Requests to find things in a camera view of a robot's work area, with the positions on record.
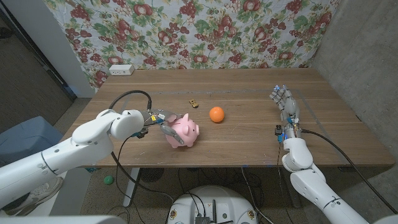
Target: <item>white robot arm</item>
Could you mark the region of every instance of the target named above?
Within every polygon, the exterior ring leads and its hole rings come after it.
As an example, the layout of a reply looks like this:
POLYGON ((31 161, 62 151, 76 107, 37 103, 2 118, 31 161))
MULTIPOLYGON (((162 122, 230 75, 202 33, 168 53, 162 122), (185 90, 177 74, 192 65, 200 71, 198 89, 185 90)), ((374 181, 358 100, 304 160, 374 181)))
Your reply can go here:
POLYGON ((120 140, 143 137, 150 125, 159 124, 165 134, 182 141, 167 126, 179 117, 165 110, 126 110, 122 114, 111 109, 102 111, 96 119, 77 127, 71 138, 0 167, 0 208, 65 171, 104 159, 113 151, 110 135, 120 140))
POLYGON ((368 223, 329 187, 325 176, 313 163, 311 152, 301 138, 300 108, 290 90, 285 85, 276 86, 270 98, 282 111, 283 127, 279 128, 278 140, 283 141, 284 150, 289 152, 282 157, 282 163, 292 173, 290 181, 294 189, 316 205, 333 224, 368 223))

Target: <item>electrical outlet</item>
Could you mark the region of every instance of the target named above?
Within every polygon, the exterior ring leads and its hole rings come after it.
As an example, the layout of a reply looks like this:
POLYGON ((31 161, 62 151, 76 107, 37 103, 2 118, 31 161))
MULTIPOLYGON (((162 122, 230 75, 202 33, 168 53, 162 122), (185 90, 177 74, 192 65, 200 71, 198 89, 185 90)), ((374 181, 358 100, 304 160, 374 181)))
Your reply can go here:
POLYGON ((131 75, 134 71, 132 65, 112 65, 109 69, 111 75, 131 75))

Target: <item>black cable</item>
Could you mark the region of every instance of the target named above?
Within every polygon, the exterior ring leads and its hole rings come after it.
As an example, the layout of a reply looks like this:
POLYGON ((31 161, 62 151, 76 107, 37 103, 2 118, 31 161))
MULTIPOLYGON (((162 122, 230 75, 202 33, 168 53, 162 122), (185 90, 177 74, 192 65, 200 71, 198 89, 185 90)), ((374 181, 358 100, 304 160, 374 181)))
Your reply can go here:
MULTIPOLYGON (((124 146, 124 143, 126 143, 126 141, 127 141, 129 138, 131 138, 131 137, 126 138, 126 140, 124 140, 124 142, 123 142, 122 145, 120 146, 120 150, 119 150, 119 154, 118 154, 118 160, 119 160, 119 158, 120 158, 120 153, 121 153, 121 151, 122 151, 122 148, 123 148, 123 146, 124 146)), ((146 224, 146 223, 142 220, 141 215, 140 215, 139 212, 138 212, 137 205, 134 203, 134 201, 132 200, 132 198, 131 198, 130 196, 126 195, 126 194, 120 189, 119 184, 118 184, 118 169, 119 169, 119 168, 116 167, 116 177, 115 177, 116 187, 118 188, 118 190, 119 190, 124 196, 128 197, 128 198, 131 200, 132 204, 133 204, 133 205, 135 206, 135 208, 136 208, 136 211, 137 211, 137 214, 138 214, 139 219, 141 220, 141 222, 142 222, 143 224, 146 224)))
POLYGON ((249 186, 248 179, 246 178, 246 175, 244 175, 243 167, 241 168, 241 170, 242 170, 242 175, 243 175, 244 181, 245 181, 247 187, 249 188, 250 196, 251 196, 251 199, 252 199, 253 204, 254 204, 254 209, 257 210, 257 212, 258 212, 262 217, 264 217, 269 223, 274 224, 274 222, 273 222, 268 216, 264 215, 264 214, 261 212, 261 210, 256 206, 256 200, 254 199, 254 194, 252 193, 251 187, 249 186))
POLYGON ((204 214, 204 216, 206 217, 206 209, 205 209, 205 204, 203 203, 203 201, 200 199, 199 196, 197 196, 197 195, 195 195, 195 194, 193 194, 193 193, 190 193, 190 195, 191 195, 191 196, 193 195, 193 196, 197 197, 197 198, 200 200, 201 205, 203 206, 203 214, 204 214))
POLYGON ((148 97, 147 109, 151 109, 151 108, 152 108, 152 99, 150 98, 149 94, 146 93, 146 92, 144 92, 144 91, 141 91, 141 90, 131 90, 131 91, 127 91, 127 92, 123 93, 122 95, 118 96, 118 97, 111 103, 111 105, 109 106, 109 108, 110 108, 110 109, 113 109, 113 107, 115 106, 115 104, 116 104, 121 98, 123 98, 123 97, 125 97, 125 96, 127 96, 127 95, 129 95, 129 94, 131 94, 131 93, 141 93, 141 94, 146 95, 146 96, 148 97))
POLYGON ((134 207, 136 208, 136 211, 137 211, 137 214, 138 214, 138 217, 139 217, 139 219, 141 220, 141 222, 143 223, 143 224, 146 224, 143 220, 142 220, 142 218, 141 218, 141 216, 140 216, 140 214, 139 214, 139 212, 138 212, 138 208, 137 208, 137 205, 134 203, 134 201, 133 200, 131 200, 131 202, 132 202, 132 204, 134 205, 134 207))
MULTIPOLYGON (((116 104, 121 98, 123 98, 123 97, 125 97, 125 96, 127 96, 127 95, 129 95, 129 94, 131 94, 131 93, 141 93, 141 94, 143 94, 143 95, 146 95, 146 97, 148 97, 147 109, 151 109, 151 108, 152 108, 152 99, 150 98, 150 96, 149 96, 148 93, 146 93, 146 92, 144 92, 144 91, 141 91, 141 90, 131 90, 131 91, 127 91, 127 92, 123 93, 122 95, 118 96, 118 97, 110 104, 109 109, 113 109, 113 107, 115 106, 115 104, 116 104)), ((130 174, 127 173, 127 171, 124 169, 124 167, 120 164, 119 159, 116 157, 116 155, 114 154, 114 152, 111 152, 111 155, 112 155, 112 158, 113 158, 113 160, 116 162, 116 165, 117 165, 117 166, 116 166, 116 171, 117 171, 118 168, 120 167, 120 169, 122 170, 123 174, 126 175, 126 176, 129 178, 129 180, 131 180, 133 183, 135 183, 138 187, 140 187, 140 188, 142 188, 142 189, 144 189, 144 190, 147 190, 147 191, 149 191, 149 192, 153 192, 153 193, 158 193, 158 194, 166 195, 166 196, 168 196, 168 197, 172 200, 172 203, 174 202, 174 198, 173 198, 172 196, 170 196, 168 193, 160 192, 160 191, 157 191, 157 190, 148 189, 147 187, 141 185, 139 182, 137 182, 136 180, 134 180, 134 179, 130 176, 130 174)))
MULTIPOLYGON (((213 179, 209 178, 206 175, 205 171, 202 168, 199 168, 199 169, 200 169, 201 173, 210 182, 215 182, 213 179)), ((221 183, 222 186, 227 187, 227 186, 230 186, 230 185, 233 185, 233 184, 244 184, 244 185, 247 185, 246 181, 243 179, 242 173, 238 173, 238 172, 236 172, 236 170, 234 170, 234 171, 235 171, 235 174, 233 175, 233 178, 232 178, 233 181, 232 182, 225 181, 225 182, 221 183)), ((260 196, 260 201, 257 200, 258 197, 254 197, 254 200, 255 200, 255 204, 256 205, 262 207, 264 205, 264 202, 265 202, 265 193, 264 193, 264 191, 262 189, 262 181, 261 181, 260 177, 258 177, 256 174, 249 173, 248 177, 251 177, 252 179, 253 179, 253 177, 255 177, 255 179, 257 179, 257 182, 248 179, 248 183, 249 183, 250 187, 253 187, 253 194, 255 196, 258 195, 257 189, 260 191, 260 195, 261 195, 260 196)))
MULTIPOLYGON (((128 137, 128 138, 126 138, 126 140, 124 140, 124 142, 123 142, 122 145, 120 146, 120 150, 119 150, 119 154, 118 154, 118 160, 119 160, 119 158, 120 158, 120 153, 121 153, 121 151, 122 151, 122 148, 123 148, 123 146, 124 146, 124 143, 126 143, 126 141, 127 141, 128 139, 130 139, 130 138, 131 138, 131 136, 128 137)), ((128 198, 131 200, 131 197, 128 196, 128 195, 126 195, 126 194, 120 189, 120 187, 119 187, 119 184, 118 184, 118 170, 119 170, 119 167, 116 166, 116 177, 115 177, 116 187, 119 189, 119 191, 120 191, 122 194, 124 194, 124 196, 128 197, 128 198)))
MULTIPOLYGON (((284 197, 284 192, 283 192, 283 190, 282 190, 282 177, 281 177, 281 174, 280 174, 280 167, 279 167, 280 145, 281 145, 281 143, 279 143, 278 160, 277 160, 277 162, 276 162, 276 166, 277 166, 277 168, 278 168, 278 173, 279 173, 280 196, 281 196, 282 198, 285 198, 285 197, 284 197)), ((290 214, 289 214, 289 212, 287 211, 286 206, 285 206, 285 212, 286 212, 286 214, 287 214, 287 216, 288 216, 290 222, 291 222, 292 224, 294 224, 294 222, 293 222, 293 220, 292 220, 292 217, 290 217, 290 214)))
POLYGON ((217 169, 214 167, 213 168, 213 171, 216 173, 216 175, 218 176, 218 178, 220 178, 221 180, 223 180, 223 183, 225 183, 226 181, 227 181, 227 179, 228 179, 228 169, 227 168, 225 168, 225 178, 223 179, 223 178, 221 178, 221 176, 218 174, 218 172, 217 172, 217 169))
MULTIPOLYGON (((178 168, 178 181, 180 182, 180 186, 181 186, 181 189, 182 189, 182 193, 185 194, 184 187, 182 187, 181 178, 180 178, 180 168, 178 168)), ((193 199, 192 194, 191 194, 191 192, 189 192, 189 190, 188 190, 188 194, 191 195, 191 198, 192 198, 193 202, 195 202, 195 206, 197 207, 198 214, 200 215, 200 213, 199 213, 199 207, 198 207, 198 205, 197 205, 197 202, 195 201, 195 199, 193 199)))
POLYGON ((130 212, 129 212, 128 209, 126 209, 125 207, 123 207, 123 206, 121 206, 121 205, 117 205, 117 206, 115 206, 115 207, 109 209, 109 211, 108 211, 106 214, 109 215, 109 213, 110 213, 112 210, 114 210, 115 208, 118 208, 118 207, 124 208, 124 209, 125 209, 125 212, 121 212, 121 213, 119 213, 117 216, 120 216, 120 215, 122 215, 122 214, 126 214, 126 215, 127 215, 127 224, 130 224, 130 212))
POLYGON ((310 131, 310 130, 306 130, 306 129, 302 129, 301 131, 302 133, 310 133, 310 134, 314 134, 318 137, 323 138, 325 141, 327 141, 328 143, 330 143, 333 147, 335 147, 345 158, 346 160, 354 167, 355 171, 359 174, 359 176, 362 178, 362 180, 368 185, 368 187, 380 198, 380 200, 382 202, 384 202, 385 205, 387 205, 388 208, 390 208, 390 210, 392 212, 394 212, 394 214, 398 214, 397 210, 394 209, 393 206, 390 205, 390 203, 388 203, 388 201, 386 199, 384 199, 383 196, 381 196, 381 194, 371 185, 371 183, 368 182, 368 180, 366 180, 366 178, 362 175, 362 173, 358 170, 358 168, 356 167, 356 165, 354 164, 354 162, 343 152, 343 150, 341 150, 335 143, 333 143, 331 140, 329 140, 328 138, 324 137, 321 134, 318 134, 316 132, 310 131))
POLYGON ((158 194, 166 195, 166 196, 168 196, 168 198, 170 198, 170 199, 172 200, 172 202, 174 202, 174 198, 173 198, 172 196, 170 196, 168 193, 166 193, 166 192, 161 192, 161 191, 157 191, 157 190, 148 189, 147 187, 141 185, 139 182, 137 182, 136 180, 134 180, 134 179, 130 176, 130 174, 127 173, 127 171, 124 169, 124 167, 120 164, 120 162, 119 162, 118 158, 116 158, 116 155, 114 154, 114 152, 111 152, 111 155, 112 155, 113 160, 116 162, 117 167, 120 167, 120 169, 122 170, 122 172, 124 173, 124 175, 126 175, 126 176, 129 178, 129 180, 131 180, 133 183, 135 183, 138 187, 140 187, 140 188, 142 188, 142 189, 144 189, 144 190, 146 190, 146 191, 149 191, 149 192, 153 192, 153 193, 158 193, 158 194))

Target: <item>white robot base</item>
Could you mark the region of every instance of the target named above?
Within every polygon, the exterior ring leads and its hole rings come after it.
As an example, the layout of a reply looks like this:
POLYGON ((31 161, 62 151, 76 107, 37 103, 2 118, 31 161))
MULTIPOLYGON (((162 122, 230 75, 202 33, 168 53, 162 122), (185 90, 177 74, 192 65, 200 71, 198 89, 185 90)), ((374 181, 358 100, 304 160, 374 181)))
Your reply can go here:
POLYGON ((207 185, 192 189, 190 193, 192 197, 186 193, 171 206, 167 219, 168 224, 257 223, 256 213, 250 202, 231 189, 207 185))

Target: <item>table top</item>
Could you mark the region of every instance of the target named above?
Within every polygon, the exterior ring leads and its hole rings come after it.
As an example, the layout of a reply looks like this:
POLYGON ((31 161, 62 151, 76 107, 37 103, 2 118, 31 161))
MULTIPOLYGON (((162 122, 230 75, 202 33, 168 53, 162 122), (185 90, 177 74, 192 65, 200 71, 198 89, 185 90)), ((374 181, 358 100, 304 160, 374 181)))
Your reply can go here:
MULTIPOLYGON (((277 162, 279 143, 274 128, 280 111, 268 97, 275 85, 286 84, 301 109, 300 127, 330 138, 359 166, 395 163, 389 151, 356 117, 332 87, 311 68, 136 70, 131 76, 109 77, 76 119, 64 139, 81 124, 95 119, 120 94, 144 90, 152 107, 189 113, 200 127, 192 147, 173 149, 158 126, 142 139, 129 139, 120 163, 128 167, 268 167, 277 162), (191 99, 199 104, 193 108, 191 99), (224 109, 225 119, 216 124, 209 111, 224 109)), ((114 109, 144 110, 147 98, 140 94, 121 99, 114 109)), ((348 162, 323 139, 302 134, 318 166, 346 166, 348 162)), ((117 154, 122 141, 112 138, 117 154)), ((115 166, 111 156, 96 166, 115 166)))

